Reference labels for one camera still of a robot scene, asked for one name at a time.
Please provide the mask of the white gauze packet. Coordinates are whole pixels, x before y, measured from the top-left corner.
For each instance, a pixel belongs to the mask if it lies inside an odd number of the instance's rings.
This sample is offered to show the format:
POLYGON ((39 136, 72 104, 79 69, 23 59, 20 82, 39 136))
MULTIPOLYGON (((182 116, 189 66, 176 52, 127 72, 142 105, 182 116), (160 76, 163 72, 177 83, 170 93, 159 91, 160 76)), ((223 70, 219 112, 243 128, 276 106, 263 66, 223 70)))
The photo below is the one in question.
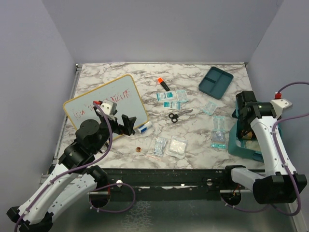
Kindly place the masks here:
POLYGON ((166 154, 172 157, 176 157, 178 159, 183 159, 186 154, 187 145, 187 140, 172 136, 166 150, 166 154))

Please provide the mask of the amber medicine bottle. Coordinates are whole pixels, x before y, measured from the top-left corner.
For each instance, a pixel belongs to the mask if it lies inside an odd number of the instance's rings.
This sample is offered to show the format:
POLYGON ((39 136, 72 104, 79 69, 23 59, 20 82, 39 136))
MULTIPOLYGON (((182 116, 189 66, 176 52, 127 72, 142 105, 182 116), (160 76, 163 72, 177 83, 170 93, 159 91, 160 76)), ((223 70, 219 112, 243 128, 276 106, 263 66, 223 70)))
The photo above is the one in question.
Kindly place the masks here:
POLYGON ((242 130, 240 135, 242 140, 253 140, 256 138, 256 135, 253 131, 242 130))

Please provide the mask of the large blue bandage packet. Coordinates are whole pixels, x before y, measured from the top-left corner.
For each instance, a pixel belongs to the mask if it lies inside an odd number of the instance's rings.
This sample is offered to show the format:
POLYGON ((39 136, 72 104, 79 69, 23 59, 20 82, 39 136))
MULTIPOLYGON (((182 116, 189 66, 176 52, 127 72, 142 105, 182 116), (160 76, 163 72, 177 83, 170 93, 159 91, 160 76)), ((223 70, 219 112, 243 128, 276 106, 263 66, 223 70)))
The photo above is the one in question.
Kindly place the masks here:
POLYGON ((261 151, 259 142, 257 140, 239 140, 238 145, 245 149, 250 149, 253 151, 261 151))

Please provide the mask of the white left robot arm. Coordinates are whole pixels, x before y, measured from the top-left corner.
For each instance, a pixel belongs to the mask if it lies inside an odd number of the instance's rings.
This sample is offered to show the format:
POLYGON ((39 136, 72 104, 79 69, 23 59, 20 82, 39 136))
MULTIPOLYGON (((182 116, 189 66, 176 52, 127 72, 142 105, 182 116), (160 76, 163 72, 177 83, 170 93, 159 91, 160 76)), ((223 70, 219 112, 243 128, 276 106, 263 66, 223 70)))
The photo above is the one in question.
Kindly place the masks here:
POLYGON ((55 219, 83 194, 109 189, 107 173, 97 165, 95 155, 104 144, 108 154, 113 134, 134 134, 135 117, 122 115, 123 124, 113 113, 97 113, 100 121, 85 120, 75 140, 64 150, 53 171, 39 189, 21 206, 11 207, 7 216, 15 223, 14 231, 47 232, 55 219))

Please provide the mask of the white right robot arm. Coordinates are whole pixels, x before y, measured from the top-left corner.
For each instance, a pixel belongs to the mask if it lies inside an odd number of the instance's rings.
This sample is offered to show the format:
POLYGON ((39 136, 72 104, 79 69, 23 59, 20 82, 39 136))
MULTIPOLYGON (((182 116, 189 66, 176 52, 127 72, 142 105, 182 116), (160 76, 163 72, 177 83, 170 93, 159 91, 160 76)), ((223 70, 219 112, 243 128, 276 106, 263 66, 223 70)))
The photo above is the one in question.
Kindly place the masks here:
POLYGON ((289 160, 278 128, 278 119, 292 106, 281 98, 259 102, 253 91, 236 95, 237 121, 229 133, 228 152, 246 159, 253 157, 252 152, 242 152, 236 143, 252 133, 259 143, 265 173, 261 175, 244 166, 227 166, 227 174, 222 176, 225 188, 233 189, 240 184, 253 192, 259 204, 293 203, 297 199, 307 179, 297 173, 289 160))

